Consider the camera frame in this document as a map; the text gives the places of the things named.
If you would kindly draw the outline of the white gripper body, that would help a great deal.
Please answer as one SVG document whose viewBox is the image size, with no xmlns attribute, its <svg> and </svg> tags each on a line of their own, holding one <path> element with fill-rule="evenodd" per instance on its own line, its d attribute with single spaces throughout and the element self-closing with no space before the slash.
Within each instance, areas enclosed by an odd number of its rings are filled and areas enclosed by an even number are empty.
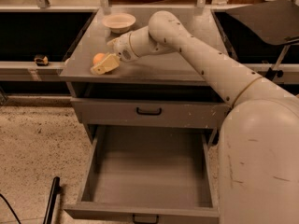
<svg viewBox="0 0 299 224">
<path fill-rule="evenodd" d="M 114 39 L 113 50 L 123 62 L 132 62 L 138 59 L 130 43 L 131 33 L 126 33 Z"/>
</svg>

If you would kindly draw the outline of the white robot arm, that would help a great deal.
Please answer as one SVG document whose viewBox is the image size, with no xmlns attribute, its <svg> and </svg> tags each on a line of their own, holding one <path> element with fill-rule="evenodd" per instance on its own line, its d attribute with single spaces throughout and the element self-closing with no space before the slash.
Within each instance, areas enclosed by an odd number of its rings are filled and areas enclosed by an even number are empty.
<svg viewBox="0 0 299 224">
<path fill-rule="evenodd" d="M 299 224 L 299 98 L 191 35 L 168 11 L 109 41 L 124 62 L 177 51 L 231 108 L 220 131 L 220 224 Z"/>
</svg>

